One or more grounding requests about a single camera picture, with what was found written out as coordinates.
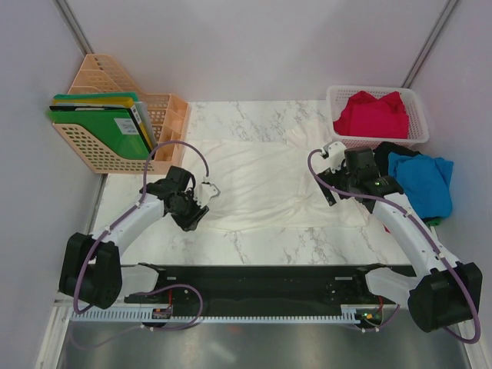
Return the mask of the white t shirt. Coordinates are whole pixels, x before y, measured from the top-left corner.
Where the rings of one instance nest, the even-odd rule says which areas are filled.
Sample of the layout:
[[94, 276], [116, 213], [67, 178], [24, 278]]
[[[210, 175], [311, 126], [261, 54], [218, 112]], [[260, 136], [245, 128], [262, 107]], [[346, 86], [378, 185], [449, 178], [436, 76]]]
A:
[[355, 200], [330, 206], [308, 170], [310, 151], [332, 138], [327, 127], [308, 122], [285, 134], [285, 142], [192, 140], [182, 166], [197, 180], [210, 169], [220, 195], [211, 199], [200, 229], [359, 228], [369, 214]]

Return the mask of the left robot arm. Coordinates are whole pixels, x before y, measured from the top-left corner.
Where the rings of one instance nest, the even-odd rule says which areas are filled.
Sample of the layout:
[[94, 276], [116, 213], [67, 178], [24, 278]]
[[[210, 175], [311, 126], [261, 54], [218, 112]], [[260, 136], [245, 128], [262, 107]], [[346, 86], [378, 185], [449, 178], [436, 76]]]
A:
[[152, 302], [168, 296], [168, 282], [150, 264], [122, 267], [121, 256], [151, 225], [170, 216], [182, 231], [193, 231], [220, 191], [207, 178], [171, 167], [164, 178], [144, 183], [140, 196], [110, 224], [91, 234], [75, 233], [67, 242], [58, 289], [74, 304], [107, 309], [119, 298], [143, 294]]

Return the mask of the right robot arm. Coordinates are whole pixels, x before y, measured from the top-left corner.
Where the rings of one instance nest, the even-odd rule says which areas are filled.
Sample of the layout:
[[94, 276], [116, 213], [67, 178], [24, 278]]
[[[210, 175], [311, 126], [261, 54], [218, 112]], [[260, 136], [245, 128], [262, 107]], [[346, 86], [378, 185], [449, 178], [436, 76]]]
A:
[[407, 277], [389, 267], [374, 266], [352, 283], [353, 296], [370, 302], [381, 296], [409, 310], [424, 332], [465, 321], [474, 324], [474, 336], [459, 337], [466, 344], [480, 340], [478, 311], [483, 275], [475, 263], [462, 263], [447, 250], [412, 208], [403, 188], [391, 176], [381, 175], [370, 148], [346, 148], [339, 141], [308, 155], [327, 160], [327, 169], [313, 173], [329, 205], [354, 198], [391, 233], [407, 256], [415, 275]]

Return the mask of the black t shirt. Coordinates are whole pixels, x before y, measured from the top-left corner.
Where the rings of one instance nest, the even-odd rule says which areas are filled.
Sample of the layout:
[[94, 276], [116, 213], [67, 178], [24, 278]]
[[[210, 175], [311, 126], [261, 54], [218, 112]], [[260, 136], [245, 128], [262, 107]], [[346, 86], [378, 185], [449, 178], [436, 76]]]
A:
[[383, 141], [374, 150], [374, 161], [381, 177], [388, 175], [389, 168], [389, 154], [395, 153], [397, 155], [403, 155], [408, 157], [415, 157], [420, 155], [419, 151], [414, 151], [401, 145], [397, 145], [393, 142]]

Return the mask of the red t shirt in basket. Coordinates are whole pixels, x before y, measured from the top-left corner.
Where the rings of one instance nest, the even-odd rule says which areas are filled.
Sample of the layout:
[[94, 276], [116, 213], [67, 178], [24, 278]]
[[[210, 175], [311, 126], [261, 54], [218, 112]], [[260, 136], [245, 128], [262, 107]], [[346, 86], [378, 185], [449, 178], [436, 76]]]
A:
[[409, 126], [410, 119], [397, 91], [381, 98], [360, 91], [349, 97], [339, 119], [334, 122], [337, 134], [366, 138], [406, 139]]

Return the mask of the blue t shirt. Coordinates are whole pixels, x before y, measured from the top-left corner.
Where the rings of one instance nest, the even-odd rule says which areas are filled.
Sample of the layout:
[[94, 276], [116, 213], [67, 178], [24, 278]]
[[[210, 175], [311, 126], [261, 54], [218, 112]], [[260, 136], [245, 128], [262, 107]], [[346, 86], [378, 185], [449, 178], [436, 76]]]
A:
[[454, 163], [444, 158], [388, 155], [388, 174], [404, 189], [411, 206], [422, 219], [448, 218], [451, 215], [453, 170]]

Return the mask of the white plastic basket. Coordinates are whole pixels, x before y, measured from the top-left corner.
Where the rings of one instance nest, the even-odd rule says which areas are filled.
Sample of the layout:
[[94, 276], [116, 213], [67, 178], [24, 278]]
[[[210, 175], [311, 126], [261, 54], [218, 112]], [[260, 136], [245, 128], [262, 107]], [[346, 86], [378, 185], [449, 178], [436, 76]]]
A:
[[[397, 91], [400, 94], [405, 111], [409, 117], [407, 138], [396, 139], [339, 135], [334, 129], [334, 122], [341, 116], [341, 112], [345, 109], [348, 99], [359, 91], [365, 91], [375, 98], [381, 98], [391, 92]], [[327, 129], [330, 132], [330, 136], [335, 141], [343, 142], [348, 148], [357, 146], [376, 148], [382, 141], [390, 141], [397, 145], [411, 148], [414, 145], [426, 143], [429, 139], [424, 106], [417, 94], [411, 89], [364, 85], [332, 85], [327, 88], [326, 102], [327, 116], [329, 118]]]

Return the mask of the peach plastic file organizer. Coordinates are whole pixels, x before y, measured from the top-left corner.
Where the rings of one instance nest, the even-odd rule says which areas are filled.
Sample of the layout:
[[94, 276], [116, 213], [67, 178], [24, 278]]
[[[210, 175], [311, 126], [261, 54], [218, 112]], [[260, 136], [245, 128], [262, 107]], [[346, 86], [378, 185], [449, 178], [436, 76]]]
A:
[[54, 128], [99, 174], [165, 174], [180, 165], [190, 105], [143, 92], [109, 55], [88, 54], [68, 93], [48, 108]]

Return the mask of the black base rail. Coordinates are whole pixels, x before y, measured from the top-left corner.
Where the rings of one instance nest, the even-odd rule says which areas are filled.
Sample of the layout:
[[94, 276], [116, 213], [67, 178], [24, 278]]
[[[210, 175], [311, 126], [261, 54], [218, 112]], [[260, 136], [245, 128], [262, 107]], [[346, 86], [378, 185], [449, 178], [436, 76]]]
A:
[[390, 305], [370, 293], [363, 265], [164, 266], [154, 295], [127, 303], [170, 303], [178, 314], [224, 316], [329, 315], [347, 305]]

